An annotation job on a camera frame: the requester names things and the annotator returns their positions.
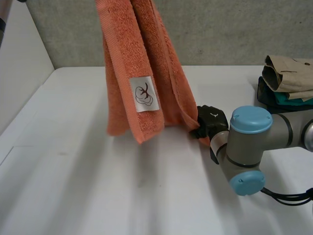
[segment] folded clothes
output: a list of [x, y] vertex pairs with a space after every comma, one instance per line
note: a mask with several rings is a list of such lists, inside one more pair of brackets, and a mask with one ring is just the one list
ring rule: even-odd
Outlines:
[[257, 99], [260, 103], [263, 103], [267, 106], [267, 110], [271, 114], [288, 113], [313, 109], [313, 105], [295, 106], [295, 105], [277, 104], [274, 92], [266, 84], [263, 77], [259, 77]]
[[312, 59], [268, 55], [265, 63], [262, 76], [274, 92], [289, 93], [289, 99], [313, 97]]
[[286, 93], [284, 92], [274, 92], [276, 103], [280, 105], [313, 105], [313, 99], [309, 99], [307, 101], [303, 101], [302, 99], [288, 99]]
[[[108, 133], [130, 129], [138, 143], [165, 125], [197, 129], [198, 110], [152, 0], [95, 0], [103, 32]], [[201, 142], [209, 144], [208, 138]]]

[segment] towel label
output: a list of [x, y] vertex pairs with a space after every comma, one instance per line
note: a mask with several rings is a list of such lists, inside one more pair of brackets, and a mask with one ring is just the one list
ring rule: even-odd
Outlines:
[[137, 113], [160, 109], [150, 76], [132, 77], [130, 82]]

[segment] white tabletop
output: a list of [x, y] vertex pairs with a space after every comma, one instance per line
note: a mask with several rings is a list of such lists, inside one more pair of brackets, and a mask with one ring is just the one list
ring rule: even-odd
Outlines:
[[[196, 102], [257, 104], [262, 66], [184, 67]], [[0, 235], [312, 235], [312, 203], [237, 196], [180, 127], [109, 137], [104, 68], [56, 70], [0, 137]], [[264, 153], [266, 186], [313, 186], [313, 154]]]

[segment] gray wall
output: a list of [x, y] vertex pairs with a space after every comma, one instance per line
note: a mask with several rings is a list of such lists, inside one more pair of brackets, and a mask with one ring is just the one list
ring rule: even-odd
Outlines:
[[[183, 65], [259, 65], [267, 54], [313, 58], [312, 0], [155, 0]], [[94, 0], [29, 0], [55, 68], [102, 66]]]

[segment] logo on label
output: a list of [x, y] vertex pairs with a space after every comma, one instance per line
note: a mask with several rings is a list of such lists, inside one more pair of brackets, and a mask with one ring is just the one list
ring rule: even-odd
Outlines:
[[135, 90], [135, 97], [136, 97], [136, 101], [139, 103], [139, 104], [145, 104], [147, 106], [150, 106], [152, 105], [153, 103], [153, 98], [151, 95], [149, 95], [148, 93], [148, 84], [146, 84], [146, 88], [142, 88], [142, 87], [136, 87], [136, 90]]

